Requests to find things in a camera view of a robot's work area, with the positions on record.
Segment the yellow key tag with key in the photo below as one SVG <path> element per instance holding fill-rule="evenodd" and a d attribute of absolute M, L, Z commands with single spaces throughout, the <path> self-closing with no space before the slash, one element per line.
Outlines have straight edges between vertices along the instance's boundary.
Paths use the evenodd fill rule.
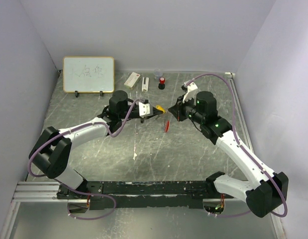
<path fill-rule="evenodd" d="M 157 105 L 156 109 L 158 109 L 158 110 L 162 111 L 163 113 L 165 113 L 164 108 L 162 106 L 160 106 L 160 105 Z"/>

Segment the metal key organizer red handle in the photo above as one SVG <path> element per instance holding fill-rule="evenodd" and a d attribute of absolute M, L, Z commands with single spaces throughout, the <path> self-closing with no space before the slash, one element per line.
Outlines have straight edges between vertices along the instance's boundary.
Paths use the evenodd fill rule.
<path fill-rule="evenodd" d="M 169 112 L 165 111 L 164 116 L 163 116 L 163 123 L 164 123 L 164 133 L 167 133 L 170 127 L 170 119 L 169 119 Z"/>

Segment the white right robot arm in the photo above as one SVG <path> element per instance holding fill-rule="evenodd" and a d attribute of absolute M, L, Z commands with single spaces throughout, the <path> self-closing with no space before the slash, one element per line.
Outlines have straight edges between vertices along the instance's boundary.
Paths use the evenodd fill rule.
<path fill-rule="evenodd" d="M 177 98 L 168 109 L 177 121 L 189 119 L 197 123 L 203 136 L 225 152 L 243 172 L 247 181 L 217 172 L 206 179 L 206 194 L 216 198 L 227 194 L 245 202 L 259 218 L 286 205 L 289 179 L 284 172 L 276 173 L 264 164 L 238 137 L 232 125 L 218 115 L 212 93 L 199 92 L 195 99 Z"/>

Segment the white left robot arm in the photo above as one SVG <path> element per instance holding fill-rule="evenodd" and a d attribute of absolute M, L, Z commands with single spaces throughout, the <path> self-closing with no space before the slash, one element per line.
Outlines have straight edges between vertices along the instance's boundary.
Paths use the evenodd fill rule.
<path fill-rule="evenodd" d="M 77 126 L 44 129 L 29 154 L 28 173 L 33 177 L 47 177 L 69 187 L 75 198 L 86 196 L 87 180 L 69 165 L 71 151 L 100 137 L 117 137 L 129 120 L 144 121 L 162 115 L 148 100 L 132 100 L 127 92 L 113 93 L 102 113 Z"/>

